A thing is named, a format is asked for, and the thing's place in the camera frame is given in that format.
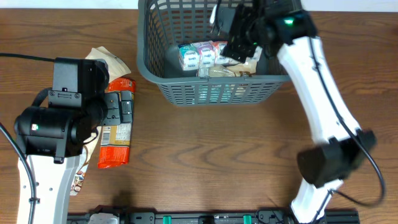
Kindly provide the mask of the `orange cracker box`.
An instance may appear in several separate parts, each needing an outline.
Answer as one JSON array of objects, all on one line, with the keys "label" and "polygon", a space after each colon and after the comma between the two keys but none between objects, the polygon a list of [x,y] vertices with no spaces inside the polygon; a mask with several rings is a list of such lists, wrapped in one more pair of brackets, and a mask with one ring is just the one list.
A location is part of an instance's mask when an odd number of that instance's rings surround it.
[{"label": "orange cracker box", "polygon": [[[133,120],[134,120],[134,94],[136,82],[129,78],[117,78],[108,86],[108,93],[128,90],[133,94]],[[131,146],[132,123],[117,126],[103,126],[98,160],[98,168],[107,169],[126,165],[129,162]]]}]

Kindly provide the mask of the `white snack pouch back side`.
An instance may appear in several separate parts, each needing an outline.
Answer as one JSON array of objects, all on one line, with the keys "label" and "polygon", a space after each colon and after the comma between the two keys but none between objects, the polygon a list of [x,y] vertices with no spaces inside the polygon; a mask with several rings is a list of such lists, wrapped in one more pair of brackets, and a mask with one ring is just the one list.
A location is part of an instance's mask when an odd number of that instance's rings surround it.
[{"label": "white snack pouch back side", "polygon": [[130,74],[129,67],[117,56],[108,51],[105,47],[92,48],[91,52],[85,57],[92,60],[104,60],[108,65],[109,82],[124,75]]}]

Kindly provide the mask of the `pantree snack pouch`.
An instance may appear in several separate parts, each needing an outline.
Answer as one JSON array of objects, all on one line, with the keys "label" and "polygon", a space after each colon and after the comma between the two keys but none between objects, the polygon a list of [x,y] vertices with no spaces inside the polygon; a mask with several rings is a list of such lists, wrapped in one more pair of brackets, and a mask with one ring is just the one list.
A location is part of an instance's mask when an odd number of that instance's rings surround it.
[{"label": "pantree snack pouch", "polygon": [[91,155],[94,152],[101,134],[102,127],[97,127],[91,132],[91,136],[86,139],[83,143],[82,154],[80,155],[79,166],[76,170],[74,180],[72,182],[70,196],[76,196],[82,188],[83,182],[85,180],[85,175],[90,163]]},{"label": "pantree snack pouch", "polygon": [[[255,60],[250,60],[245,63],[239,63],[231,66],[224,65],[214,65],[208,68],[199,68],[197,71],[197,76],[200,78],[225,78],[225,77],[241,77],[241,76],[249,76],[256,74],[257,62]],[[216,100],[217,94],[222,93],[221,100],[226,101],[230,94],[232,94],[235,85],[227,84],[224,86],[224,89],[221,89],[221,85],[213,85],[211,94],[211,100]]]}]

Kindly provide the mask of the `Kleenex tissue multipack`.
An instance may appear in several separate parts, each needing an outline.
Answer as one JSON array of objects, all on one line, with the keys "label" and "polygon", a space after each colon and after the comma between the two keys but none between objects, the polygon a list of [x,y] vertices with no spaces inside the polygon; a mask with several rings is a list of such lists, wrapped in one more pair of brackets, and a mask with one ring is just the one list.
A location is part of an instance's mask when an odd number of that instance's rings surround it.
[{"label": "Kleenex tissue multipack", "polygon": [[179,62],[182,70],[198,70],[214,65],[236,65],[239,62],[221,55],[227,41],[206,41],[178,46]]}]

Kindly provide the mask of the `teal wipes packet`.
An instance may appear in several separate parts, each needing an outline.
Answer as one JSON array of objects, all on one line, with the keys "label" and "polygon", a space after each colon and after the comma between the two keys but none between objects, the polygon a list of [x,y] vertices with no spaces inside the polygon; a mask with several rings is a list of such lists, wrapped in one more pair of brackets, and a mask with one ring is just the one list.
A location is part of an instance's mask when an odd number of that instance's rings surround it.
[{"label": "teal wipes packet", "polygon": [[234,85],[200,85],[198,88],[198,104],[227,103],[234,90]]}]

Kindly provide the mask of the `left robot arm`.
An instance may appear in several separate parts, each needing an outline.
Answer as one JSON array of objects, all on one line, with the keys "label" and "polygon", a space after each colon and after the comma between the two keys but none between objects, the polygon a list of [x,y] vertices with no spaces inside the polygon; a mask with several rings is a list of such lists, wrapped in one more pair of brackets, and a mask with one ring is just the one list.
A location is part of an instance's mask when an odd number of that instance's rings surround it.
[{"label": "left robot arm", "polygon": [[18,223],[66,223],[71,187],[86,140],[101,126],[133,121],[131,99],[108,93],[103,59],[54,59],[53,84],[15,120]]}]

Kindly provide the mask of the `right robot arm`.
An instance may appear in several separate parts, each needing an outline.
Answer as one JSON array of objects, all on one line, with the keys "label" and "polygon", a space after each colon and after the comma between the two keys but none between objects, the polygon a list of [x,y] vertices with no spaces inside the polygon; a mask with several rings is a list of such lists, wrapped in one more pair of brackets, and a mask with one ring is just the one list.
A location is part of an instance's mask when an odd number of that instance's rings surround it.
[{"label": "right robot arm", "polygon": [[228,36],[222,55],[244,62],[256,48],[275,57],[290,77],[307,115],[314,147],[297,156],[302,182],[287,222],[321,223],[345,179],[371,159],[376,137],[361,129],[346,107],[328,67],[311,15],[299,1],[216,4],[210,24]]}]

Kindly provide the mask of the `grey plastic basket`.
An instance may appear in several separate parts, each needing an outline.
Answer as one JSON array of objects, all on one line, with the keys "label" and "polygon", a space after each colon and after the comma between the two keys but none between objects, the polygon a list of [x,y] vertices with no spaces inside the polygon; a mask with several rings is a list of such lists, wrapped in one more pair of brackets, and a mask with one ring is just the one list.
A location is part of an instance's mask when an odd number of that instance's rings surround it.
[{"label": "grey plastic basket", "polygon": [[[139,1],[137,67],[141,75],[157,84],[164,97],[177,106],[259,103],[290,80],[276,58],[261,55],[256,74],[241,77],[200,78],[196,70],[184,71],[178,46],[223,40],[211,34],[214,0]],[[200,85],[233,84],[227,103],[198,104]]]}]

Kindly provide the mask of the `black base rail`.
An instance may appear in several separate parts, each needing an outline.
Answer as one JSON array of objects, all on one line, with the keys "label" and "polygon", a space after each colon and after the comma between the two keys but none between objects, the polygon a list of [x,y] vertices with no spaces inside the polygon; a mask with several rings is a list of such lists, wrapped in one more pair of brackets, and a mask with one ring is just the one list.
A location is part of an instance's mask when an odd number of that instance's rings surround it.
[{"label": "black base rail", "polygon": [[123,224],[294,224],[292,212],[284,208],[265,208],[245,212],[158,213],[122,207],[98,206],[86,214],[68,214],[67,223]]}]

